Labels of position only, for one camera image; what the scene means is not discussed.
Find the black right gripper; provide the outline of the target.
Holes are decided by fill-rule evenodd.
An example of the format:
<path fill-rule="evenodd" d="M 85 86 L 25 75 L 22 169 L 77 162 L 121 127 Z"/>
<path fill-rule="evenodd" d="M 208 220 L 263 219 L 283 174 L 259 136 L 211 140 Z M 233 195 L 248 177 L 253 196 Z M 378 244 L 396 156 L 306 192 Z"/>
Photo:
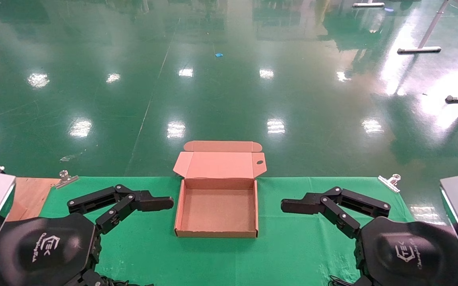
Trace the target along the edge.
<path fill-rule="evenodd" d="M 344 208 L 374 218 L 362 229 Z M 284 213 L 322 214 L 349 239 L 356 239 L 353 286 L 455 286 L 458 284 L 458 238 L 447 226 L 387 219 L 389 203 L 333 187 L 282 199 Z"/>

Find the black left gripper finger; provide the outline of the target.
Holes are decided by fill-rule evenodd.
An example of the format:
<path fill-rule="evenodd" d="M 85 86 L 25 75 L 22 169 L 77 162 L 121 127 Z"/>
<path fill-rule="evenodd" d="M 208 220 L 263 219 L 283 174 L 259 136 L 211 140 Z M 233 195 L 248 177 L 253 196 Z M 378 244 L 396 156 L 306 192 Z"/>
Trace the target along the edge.
<path fill-rule="evenodd" d="M 71 199 L 67 203 L 70 214 L 84 215 L 109 207 L 95 220 L 97 234 L 104 235 L 134 211 L 161 211 L 171 209 L 173 205 L 172 197 L 153 197 L 149 190 L 134 191 L 121 184 Z"/>

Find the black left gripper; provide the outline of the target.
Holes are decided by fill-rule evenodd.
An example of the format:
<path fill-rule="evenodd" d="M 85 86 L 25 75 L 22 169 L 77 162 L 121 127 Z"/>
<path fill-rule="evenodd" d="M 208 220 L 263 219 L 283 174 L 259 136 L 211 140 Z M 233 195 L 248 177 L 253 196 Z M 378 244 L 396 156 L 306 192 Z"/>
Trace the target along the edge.
<path fill-rule="evenodd" d="M 11 222 L 0 232 L 0 286 L 107 286 L 96 228 L 81 214 Z"/>

